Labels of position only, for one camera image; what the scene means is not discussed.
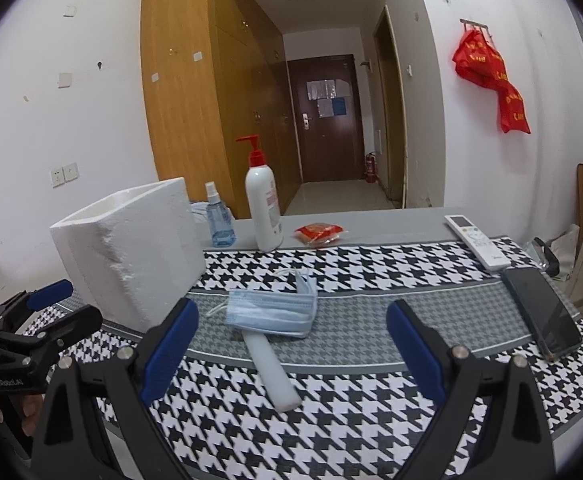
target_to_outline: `blue surgical mask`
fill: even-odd
[[[225,322],[254,332],[306,337],[318,308],[316,278],[297,270],[296,291],[232,290]]]

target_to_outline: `white roller handle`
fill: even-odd
[[[302,401],[278,361],[267,336],[260,332],[243,330],[243,339],[276,411],[282,413],[298,408]]]

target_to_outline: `doorway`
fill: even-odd
[[[353,55],[290,61],[304,182],[364,178],[361,103]]]
[[[385,110],[387,197],[405,207],[407,191],[407,129],[396,43],[387,7],[374,31]]]

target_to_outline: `white air conditioner remote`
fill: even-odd
[[[503,254],[503,251],[496,247],[496,244],[466,216],[452,215],[446,216],[445,219],[489,272],[496,272],[511,265],[511,261]]]

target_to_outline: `fire extinguisher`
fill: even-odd
[[[373,153],[368,153],[365,157],[365,166],[367,182],[373,184],[376,182],[376,156]]]

